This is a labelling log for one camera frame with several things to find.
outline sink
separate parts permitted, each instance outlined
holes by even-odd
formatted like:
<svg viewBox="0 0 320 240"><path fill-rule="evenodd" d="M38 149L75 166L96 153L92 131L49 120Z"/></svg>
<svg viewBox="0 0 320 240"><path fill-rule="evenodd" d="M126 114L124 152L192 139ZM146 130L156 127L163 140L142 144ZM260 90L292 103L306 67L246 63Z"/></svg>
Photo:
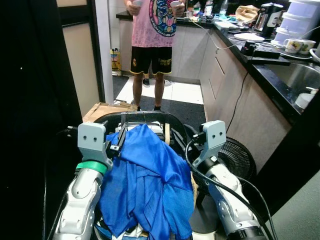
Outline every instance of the sink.
<svg viewBox="0 0 320 240"><path fill-rule="evenodd" d="M278 78L280 78L294 94L308 93L306 87L320 88L320 67L291 63L289 66L266 64Z"/></svg>

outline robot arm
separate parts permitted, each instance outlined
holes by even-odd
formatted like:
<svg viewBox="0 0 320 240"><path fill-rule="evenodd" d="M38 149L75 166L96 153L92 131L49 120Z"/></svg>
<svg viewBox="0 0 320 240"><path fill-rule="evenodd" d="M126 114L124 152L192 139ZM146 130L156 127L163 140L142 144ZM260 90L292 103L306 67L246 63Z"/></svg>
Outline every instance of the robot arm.
<svg viewBox="0 0 320 240"><path fill-rule="evenodd" d="M76 167L77 176L67 189L67 203L54 231L54 240L89 240L91 237L103 176L111 171L112 158L120 155L126 137L126 125L123 125L118 144L111 145L106 141L106 125L89 122L78 127L77 142L83 158Z"/></svg>
<svg viewBox="0 0 320 240"><path fill-rule="evenodd" d="M192 165L249 202L242 193L238 178L217 161L218 152L226 142L225 123L210 121L202 124L201 128L202 133L195 137L203 145L203 150ZM266 240L255 215L238 198L213 183L208 184L208 189L229 240Z"/></svg>

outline black cable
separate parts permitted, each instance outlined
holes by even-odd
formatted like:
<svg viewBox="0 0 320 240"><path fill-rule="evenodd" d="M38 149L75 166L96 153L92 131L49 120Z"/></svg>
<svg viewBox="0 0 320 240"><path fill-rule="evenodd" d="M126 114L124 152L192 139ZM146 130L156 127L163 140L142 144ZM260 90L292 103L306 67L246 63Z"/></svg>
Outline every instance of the black cable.
<svg viewBox="0 0 320 240"><path fill-rule="evenodd" d="M190 161L189 161L189 158L188 158L188 149L190 147L191 144L193 144L195 142L194 139L192 139L185 147L185 151L184 151L184 154L185 154L185 160L186 162L188 163L188 165L190 166L190 168L195 171L197 174L199 174L200 176L202 176L204 179L206 179L207 181L211 182L212 184L226 190L227 192L231 193L233 196L235 196L240 202L242 202L254 215L255 217L257 218L259 224L263 227L267 237L269 238L269 240L273 240L273 237L269 231L269 229L267 228L264 220L262 219L262 217L260 216L260 214L246 201L244 200L238 193L236 193L235 191L233 191L232 189L230 189L229 187L221 184L220 182L218 181L215 181L209 177L207 177L206 175L204 175L203 173L201 173L200 171L198 171L198 169L193 166Z"/></svg>
<svg viewBox="0 0 320 240"><path fill-rule="evenodd" d="M42 240L46 240L46 218L47 218L47 161L43 163L44 175L44 196L43 196L43 215L42 215Z"/></svg>
<svg viewBox="0 0 320 240"><path fill-rule="evenodd" d="M240 179L241 181L244 181L244 182L246 182L247 184L249 184L249 185L250 185L251 187L253 187L253 188L257 191L257 193L260 195L260 198L262 199L262 201L263 201L263 203L264 203L264 206L265 206L265 209L266 209L266 211L267 211L267 213L268 213L268 218L269 218L269 221L270 221L270 226L271 226L273 238L274 238L275 240L278 240L278 236L277 236L277 234L276 234L276 230L275 230L275 226L274 226L274 221L272 220L272 217L271 217L271 214L270 214L270 211L269 211L269 208L268 208L268 205L267 205L267 202L266 202L264 196L262 196L262 194L261 194L261 192L259 191L259 189L258 189L255 185L253 185L251 182L249 182L248 180L246 180L246 179L244 179L244 178L242 178L242 177L239 177L239 176L236 176L236 177L237 177L238 179Z"/></svg>
<svg viewBox="0 0 320 240"><path fill-rule="evenodd" d="M64 200L65 200L66 197L67 197L67 190L64 192L64 194L63 194L63 196L62 196L62 199L61 199L61 202L60 202L58 211L57 211L57 213L56 213L56 215L55 215L55 218L54 218L54 221L53 221L53 223L52 223L52 227L51 227L50 233L49 233L48 238L47 238L46 240L50 240L50 239L51 239L51 236L52 236L52 234L53 234L53 232L54 232L54 230L55 230L55 226L56 226L56 224L57 224L58 217L60 216L61 211L62 211L62 205L63 205L63 203L64 203Z"/></svg>
<svg viewBox="0 0 320 240"><path fill-rule="evenodd" d="M237 105L238 105L238 101L239 101L239 99L241 98L242 90L244 89L244 84L245 84L245 80L246 80L247 75L248 75L248 72L246 73L246 75L244 76L244 78L243 78L243 80L242 80L240 95L239 95L238 99L237 99L236 102L235 102L235 106L234 106L233 114L232 114L232 117L231 117L231 121L230 121L229 126L228 126L228 128L226 129L226 132L225 132L225 133L228 132L228 130L229 130L229 128L230 128L230 125L231 125L231 123L232 123L232 121L233 121L233 119L234 119L234 117L235 117L236 109L237 109Z"/></svg>

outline graphic print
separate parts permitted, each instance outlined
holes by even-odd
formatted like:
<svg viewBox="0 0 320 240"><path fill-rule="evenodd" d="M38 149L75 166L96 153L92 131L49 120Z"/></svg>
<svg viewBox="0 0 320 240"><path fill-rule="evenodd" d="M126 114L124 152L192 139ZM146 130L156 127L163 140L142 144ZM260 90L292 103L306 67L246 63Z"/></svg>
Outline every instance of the graphic print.
<svg viewBox="0 0 320 240"><path fill-rule="evenodd" d="M176 19L170 3L173 0L150 0L149 17L153 28L162 36L172 37L176 32Z"/></svg>

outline granite countertop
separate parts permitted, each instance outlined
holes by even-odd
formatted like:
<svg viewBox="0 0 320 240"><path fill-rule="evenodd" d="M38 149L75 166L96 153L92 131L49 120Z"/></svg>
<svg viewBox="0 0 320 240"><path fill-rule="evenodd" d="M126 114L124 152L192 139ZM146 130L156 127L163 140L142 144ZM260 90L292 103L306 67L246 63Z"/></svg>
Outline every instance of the granite countertop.
<svg viewBox="0 0 320 240"><path fill-rule="evenodd" d="M132 21L133 17L127 12L121 12L116 15L116 18L121 20ZM185 26L198 28L191 21L177 19L177 26ZM303 113L302 108L295 105L294 101L297 96L292 94L292 89L288 87L278 76L276 76L267 66L264 64L277 64L288 66L291 62L296 62L300 64L307 64L308 61L288 61L282 57L278 61L270 62L269 58L257 58L248 57L240 52L243 44L232 46L237 41L233 41L233 34L225 33L220 31L213 22L198 22L200 26L206 29L212 29L221 38L227 47L230 47L230 51L235 55L235 57L242 63L246 68L248 73L253 77L253 79L258 83L266 95L271 99L271 101L277 106L281 111L283 116L287 121L293 125L299 116Z"/></svg>

